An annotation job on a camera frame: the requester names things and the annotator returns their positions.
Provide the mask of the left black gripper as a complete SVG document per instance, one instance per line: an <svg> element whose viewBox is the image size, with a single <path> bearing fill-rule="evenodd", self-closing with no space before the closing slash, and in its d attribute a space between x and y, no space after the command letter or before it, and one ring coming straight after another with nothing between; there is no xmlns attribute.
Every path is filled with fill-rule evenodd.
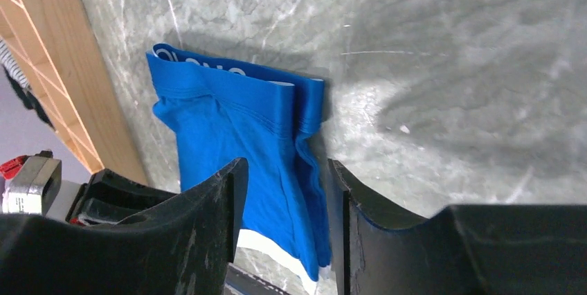
<svg viewBox="0 0 587 295"><path fill-rule="evenodd" d="M66 222L80 226L116 224L173 196L174 193L144 186L104 169L81 185Z"/></svg>

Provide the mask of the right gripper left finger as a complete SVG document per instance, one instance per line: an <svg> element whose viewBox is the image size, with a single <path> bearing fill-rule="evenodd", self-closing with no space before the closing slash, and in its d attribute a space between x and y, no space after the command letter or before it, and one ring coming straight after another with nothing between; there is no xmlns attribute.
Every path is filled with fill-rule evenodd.
<svg viewBox="0 0 587 295"><path fill-rule="evenodd" d="M249 165L237 158L116 224L1 217L2 294L222 294Z"/></svg>

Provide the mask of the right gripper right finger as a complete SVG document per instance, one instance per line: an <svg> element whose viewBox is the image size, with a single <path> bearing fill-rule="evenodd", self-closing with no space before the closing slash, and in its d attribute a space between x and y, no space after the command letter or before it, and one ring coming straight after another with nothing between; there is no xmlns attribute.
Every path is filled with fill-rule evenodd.
<svg viewBox="0 0 587 295"><path fill-rule="evenodd" d="M339 294L585 294L584 205L449 205L431 218L327 165Z"/></svg>

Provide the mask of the blue underwear white trim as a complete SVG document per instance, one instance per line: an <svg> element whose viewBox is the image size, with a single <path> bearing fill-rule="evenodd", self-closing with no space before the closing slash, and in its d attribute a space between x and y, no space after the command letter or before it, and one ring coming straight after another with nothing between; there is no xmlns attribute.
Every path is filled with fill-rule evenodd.
<svg viewBox="0 0 587 295"><path fill-rule="evenodd" d="M154 115L176 136L181 189L246 159L238 244L271 256L313 294L332 257L320 167L308 143L320 130L325 82L169 44L155 44L146 58Z"/></svg>

